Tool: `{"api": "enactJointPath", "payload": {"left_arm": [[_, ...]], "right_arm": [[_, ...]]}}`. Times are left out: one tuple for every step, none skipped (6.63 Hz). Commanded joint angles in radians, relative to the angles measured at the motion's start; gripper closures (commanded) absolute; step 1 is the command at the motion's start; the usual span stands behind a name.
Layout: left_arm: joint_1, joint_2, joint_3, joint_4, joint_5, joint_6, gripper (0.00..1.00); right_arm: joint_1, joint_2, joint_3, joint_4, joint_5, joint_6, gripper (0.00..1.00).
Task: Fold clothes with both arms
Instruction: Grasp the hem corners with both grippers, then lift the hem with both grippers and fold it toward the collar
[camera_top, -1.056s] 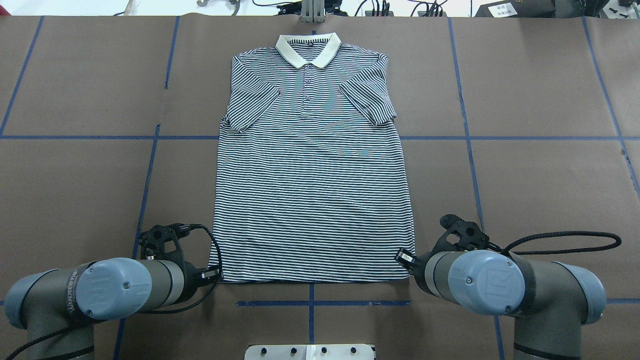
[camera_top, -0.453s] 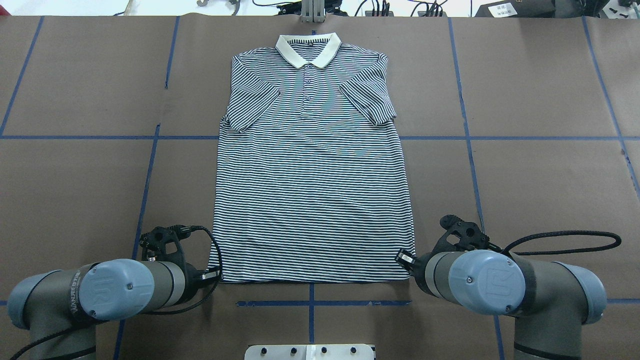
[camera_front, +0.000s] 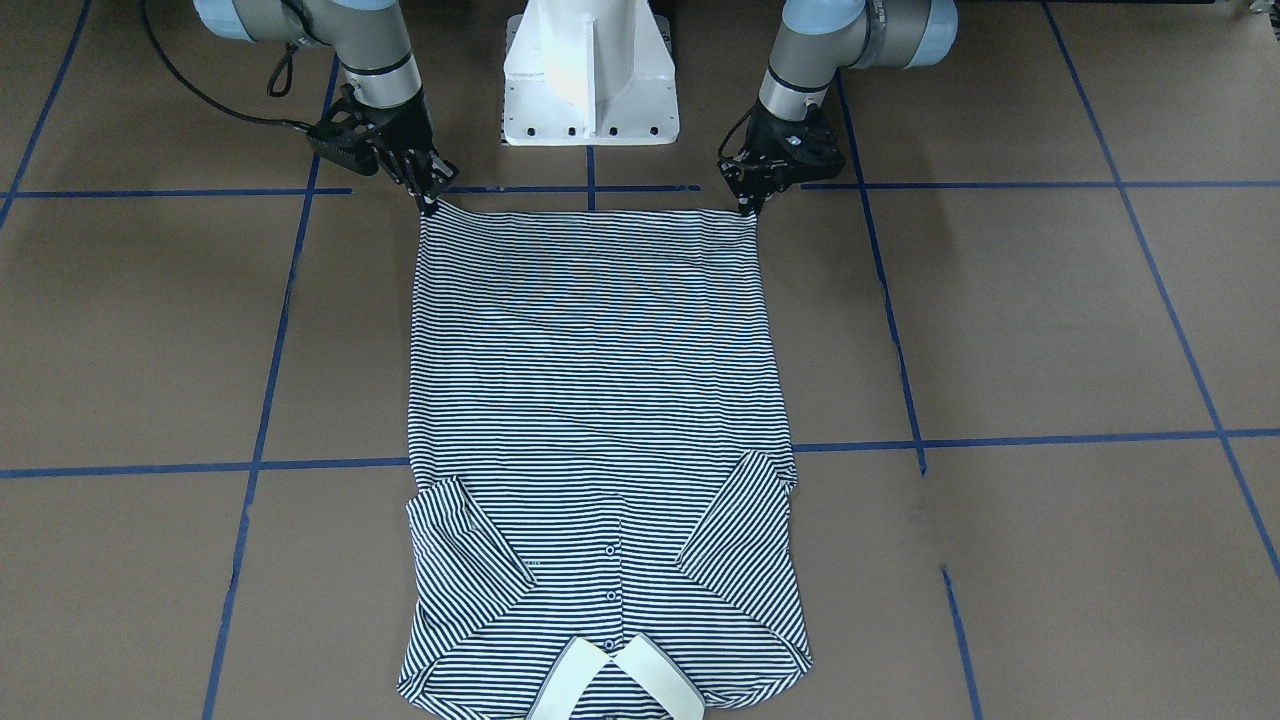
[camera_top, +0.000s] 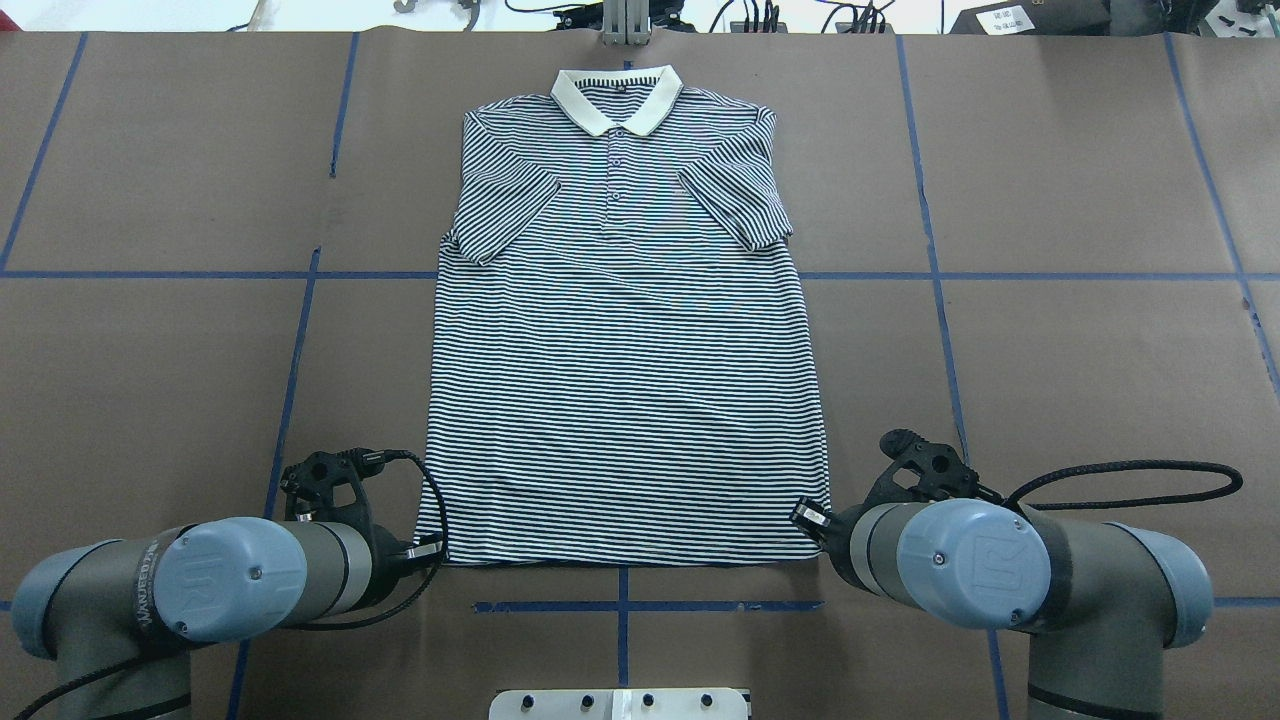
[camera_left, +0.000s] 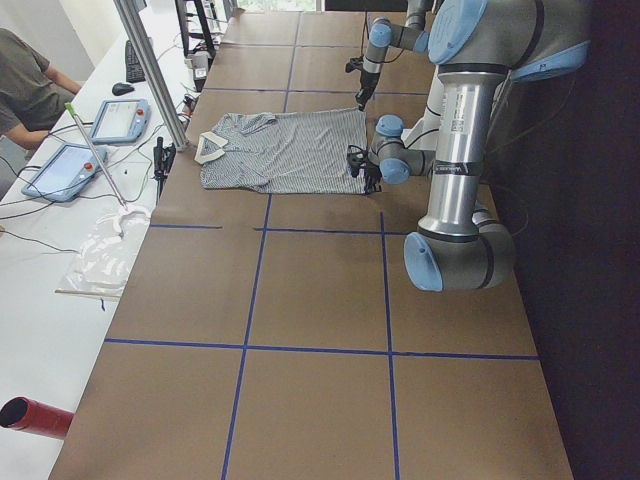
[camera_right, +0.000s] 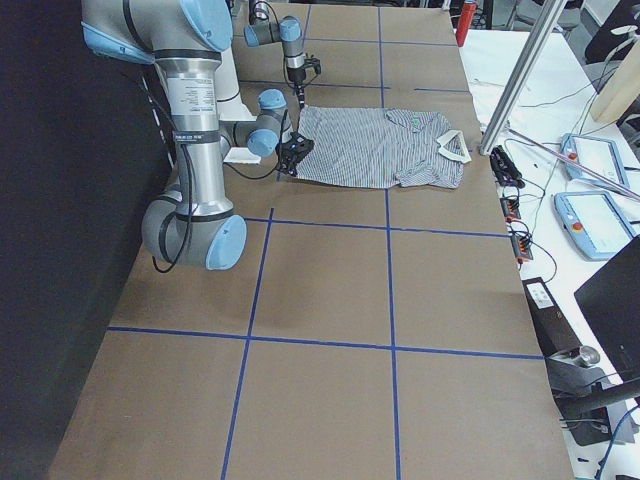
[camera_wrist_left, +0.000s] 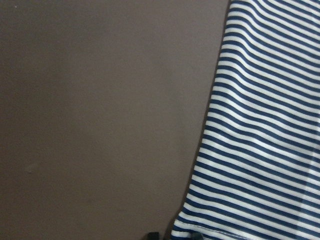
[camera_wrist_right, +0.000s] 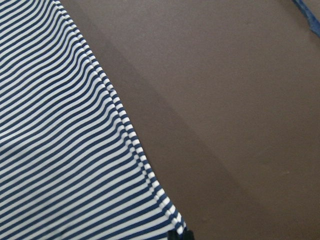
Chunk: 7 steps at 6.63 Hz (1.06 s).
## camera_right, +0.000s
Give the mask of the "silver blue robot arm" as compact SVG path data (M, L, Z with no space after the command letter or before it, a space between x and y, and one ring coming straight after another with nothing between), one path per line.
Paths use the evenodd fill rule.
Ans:
M279 43L283 51L285 78L292 85L300 109L305 107L306 71L310 66L303 52L303 35L294 16L277 17L267 1L249 2L249 24L244 27L249 47Z
M159 272L178 264L232 268L247 226L227 198L223 165L238 157L275 156L295 175L312 151L291 122L284 95L262 92L260 111L243 104L232 52L233 26L224 1L86 1L82 27L96 54L159 73L176 147L177 178L148 206L142 238Z

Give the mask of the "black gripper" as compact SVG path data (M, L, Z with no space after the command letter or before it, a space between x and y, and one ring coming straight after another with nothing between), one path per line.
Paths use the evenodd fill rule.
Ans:
M314 149L315 142L301 134L292 134L291 138L280 145L277 171L287 175L297 175L298 165Z
M295 89L295 95L300 109L303 109L306 105L305 91L302 88L306 79L305 62L306 55L304 53L285 57L286 76Z

